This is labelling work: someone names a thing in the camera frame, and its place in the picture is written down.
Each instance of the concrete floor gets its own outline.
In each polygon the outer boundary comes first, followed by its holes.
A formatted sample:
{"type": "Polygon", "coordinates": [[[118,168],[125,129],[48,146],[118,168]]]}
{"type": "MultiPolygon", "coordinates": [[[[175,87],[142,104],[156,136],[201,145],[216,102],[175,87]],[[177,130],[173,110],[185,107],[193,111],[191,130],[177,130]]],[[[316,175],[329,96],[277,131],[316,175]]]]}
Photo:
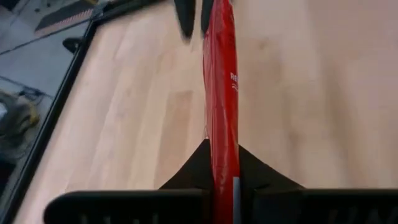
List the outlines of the concrete floor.
{"type": "Polygon", "coordinates": [[[52,2],[52,7],[42,7],[39,13],[34,12],[34,9],[40,6],[40,0],[20,0],[13,12],[0,7],[0,89],[19,92],[26,86],[44,93],[43,100],[37,105],[40,123],[29,131],[27,142],[22,145],[24,153],[18,160],[4,194],[0,195],[0,211],[6,206],[3,199],[6,199],[8,192],[18,180],[32,143],[72,61],[73,55],[63,47],[62,40],[82,36],[88,23],[50,35],[8,53],[1,52],[36,39],[34,30],[41,18],[73,1],[76,0],[52,2]]]}

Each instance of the wooden table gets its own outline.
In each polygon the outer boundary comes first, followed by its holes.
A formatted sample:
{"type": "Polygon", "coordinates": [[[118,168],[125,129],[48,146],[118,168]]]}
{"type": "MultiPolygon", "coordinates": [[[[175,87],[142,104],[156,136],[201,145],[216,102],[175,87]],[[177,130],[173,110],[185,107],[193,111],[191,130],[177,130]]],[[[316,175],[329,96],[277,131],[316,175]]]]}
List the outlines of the wooden table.
{"type": "MultiPolygon", "coordinates": [[[[235,1],[239,143],[306,187],[397,187],[397,7],[235,1]]],[[[100,27],[15,223],[65,192],[169,179],[204,137],[201,58],[171,2],[100,27]]]]}

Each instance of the black object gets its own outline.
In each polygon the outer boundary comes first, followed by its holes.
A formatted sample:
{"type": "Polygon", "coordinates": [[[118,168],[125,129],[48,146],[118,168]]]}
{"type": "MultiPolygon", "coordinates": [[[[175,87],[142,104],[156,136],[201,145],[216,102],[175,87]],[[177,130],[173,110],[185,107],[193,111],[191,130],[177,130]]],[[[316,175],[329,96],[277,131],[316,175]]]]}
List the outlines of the black object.
{"type": "Polygon", "coordinates": [[[65,19],[68,19],[92,8],[94,8],[94,5],[88,3],[85,0],[79,0],[77,2],[74,2],[43,17],[43,19],[37,25],[35,31],[46,28],[58,22],[62,22],[65,19]]]}
{"type": "MultiPolygon", "coordinates": [[[[239,147],[242,223],[398,223],[396,190],[305,189],[239,147]]],[[[74,192],[51,202],[45,224],[211,223],[210,142],[159,190],[74,192]]]]}
{"type": "MultiPolygon", "coordinates": [[[[214,0],[203,0],[202,2],[200,16],[202,34],[206,33],[208,29],[213,2],[214,0]]],[[[174,3],[182,34],[185,38],[190,39],[195,20],[196,0],[174,0],[174,3]]]]}
{"type": "Polygon", "coordinates": [[[12,11],[19,0],[1,0],[0,5],[4,6],[8,11],[12,11]]]}
{"type": "Polygon", "coordinates": [[[71,53],[75,53],[82,43],[82,38],[80,37],[69,37],[63,40],[62,45],[71,53]]]}
{"type": "Polygon", "coordinates": [[[40,12],[40,8],[36,8],[36,9],[35,9],[35,12],[40,12]]]}

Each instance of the light wood surface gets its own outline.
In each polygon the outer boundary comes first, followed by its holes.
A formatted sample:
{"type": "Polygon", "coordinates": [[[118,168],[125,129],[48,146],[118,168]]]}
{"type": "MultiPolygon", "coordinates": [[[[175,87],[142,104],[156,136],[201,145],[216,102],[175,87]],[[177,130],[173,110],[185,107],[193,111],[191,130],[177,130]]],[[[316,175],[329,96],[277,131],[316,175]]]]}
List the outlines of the light wood surface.
{"type": "MultiPolygon", "coordinates": [[[[397,8],[235,1],[239,143],[306,187],[397,187],[397,8]]],[[[15,223],[69,191],[158,188],[204,105],[200,33],[181,41],[171,2],[100,27],[15,223]]]]}

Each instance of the black frame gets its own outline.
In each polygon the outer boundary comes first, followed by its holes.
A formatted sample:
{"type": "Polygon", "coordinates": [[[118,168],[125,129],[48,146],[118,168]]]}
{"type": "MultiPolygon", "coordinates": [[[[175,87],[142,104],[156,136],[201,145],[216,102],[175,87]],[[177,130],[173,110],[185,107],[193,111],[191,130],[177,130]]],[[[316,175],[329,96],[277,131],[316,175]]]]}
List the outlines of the black frame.
{"type": "Polygon", "coordinates": [[[49,112],[46,115],[44,123],[36,137],[32,149],[27,156],[27,160],[21,170],[20,176],[11,191],[11,194],[6,202],[6,209],[0,213],[0,223],[12,223],[15,219],[18,209],[22,204],[24,196],[29,188],[30,182],[33,179],[34,173],[39,166],[40,160],[44,154],[47,144],[50,141],[52,132],[57,124],[58,118],[61,115],[63,107],[68,99],[69,93],[76,80],[80,67],[86,57],[87,51],[90,48],[91,41],[99,26],[123,16],[129,12],[138,11],[155,3],[164,2],[165,0],[121,0],[107,2],[98,6],[99,9],[90,19],[90,23],[83,36],[83,42],[80,44],[77,52],[74,54],[72,62],[67,70],[67,73],[62,80],[60,88],[51,104],[49,112]]]}

